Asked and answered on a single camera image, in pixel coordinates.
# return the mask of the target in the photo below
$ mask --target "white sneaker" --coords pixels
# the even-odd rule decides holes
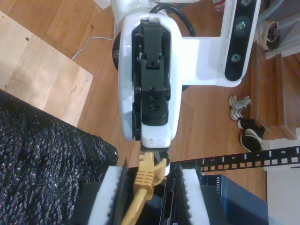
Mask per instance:
[[[250,97],[237,98],[236,95],[231,95],[228,100],[230,106],[230,118],[238,120],[243,118],[241,112],[244,111],[248,105],[252,104]]]
[[[214,5],[214,8],[218,12],[224,12],[225,10],[225,0],[212,0],[212,4]]]
[[[243,111],[245,111],[247,109],[248,105],[252,105],[252,102],[251,102],[251,99],[249,96],[239,98],[238,102],[242,105]]]

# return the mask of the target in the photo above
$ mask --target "wall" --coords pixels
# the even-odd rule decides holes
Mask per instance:
[[[286,147],[300,146],[300,127],[296,129],[297,140],[289,140],[287,138],[276,140],[265,140],[263,142],[263,150],[280,149]]]
[[[285,0],[280,7],[269,17],[271,20],[280,21],[300,12],[300,0]]]
[[[299,187],[300,168],[268,171],[268,211],[272,218],[270,225],[300,224]]]

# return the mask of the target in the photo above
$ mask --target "black rack ear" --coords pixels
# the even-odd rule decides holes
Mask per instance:
[[[211,172],[298,163],[300,146],[179,161],[171,163],[171,167],[180,164],[183,168],[195,168],[198,172]]]
[[[256,0],[237,1],[225,68],[225,77],[229,81],[242,77],[255,7]]]

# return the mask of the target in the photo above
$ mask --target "black sneaker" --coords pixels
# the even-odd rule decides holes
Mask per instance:
[[[240,143],[248,152],[259,152],[262,150],[262,143],[255,136],[243,133],[240,136]]]
[[[237,122],[238,128],[242,130],[247,130],[248,128],[258,128],[253,119],[239,119]]]
[[[245,130],[245,135],[250,135],[255,137],[260,144],[263,143],[263,134],[264,134],[264,127],[257,127],[257,128],[252,128],[252,129],[247,129]]]

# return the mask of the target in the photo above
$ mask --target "white foam pad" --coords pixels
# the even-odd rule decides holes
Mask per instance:
[[[191,225],[210,225],[195,169],[182,170]]]
[[[111,204],[116,195],[116,189],[120,181],[122,167],[109,166],[101,187],[97,193],[88,225],[106,225]]]

